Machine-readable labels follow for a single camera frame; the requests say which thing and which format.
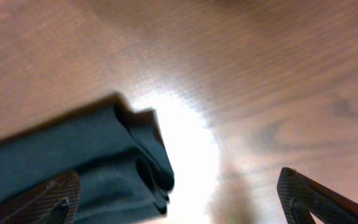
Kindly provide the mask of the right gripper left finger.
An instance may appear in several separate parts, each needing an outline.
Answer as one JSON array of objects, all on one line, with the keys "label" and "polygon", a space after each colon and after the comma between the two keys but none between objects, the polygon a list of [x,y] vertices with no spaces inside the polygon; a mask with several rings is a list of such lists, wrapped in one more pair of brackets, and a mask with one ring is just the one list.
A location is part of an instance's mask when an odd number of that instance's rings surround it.
[{"label": "right gripper left finger", "polygon": [[71,224],[79,197],[78,174],[64,172],[0,204],[0,223]]}]

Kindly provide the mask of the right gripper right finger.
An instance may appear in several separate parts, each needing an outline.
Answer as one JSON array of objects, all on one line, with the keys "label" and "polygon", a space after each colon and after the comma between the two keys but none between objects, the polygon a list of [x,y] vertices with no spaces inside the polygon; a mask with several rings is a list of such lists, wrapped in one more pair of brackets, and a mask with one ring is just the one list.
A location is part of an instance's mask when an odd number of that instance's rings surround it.
[{"label": "right gripper right finger", "polygon": [[277,192],[288,223],[357,223],[358,203],[336,193],[305,175],[284,167]]}]

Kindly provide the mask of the black t-shirt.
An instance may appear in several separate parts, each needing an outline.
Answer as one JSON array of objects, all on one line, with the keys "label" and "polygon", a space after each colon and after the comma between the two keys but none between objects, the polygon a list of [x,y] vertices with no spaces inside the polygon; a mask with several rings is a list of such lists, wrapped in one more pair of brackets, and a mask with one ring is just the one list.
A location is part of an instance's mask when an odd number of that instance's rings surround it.
[{"label": "black t-shirt", "polygon": [[134,223],[164,216],[175,179],[153,109],[105,98],[0,141],[0,204],[75,171],[73,223]]}]

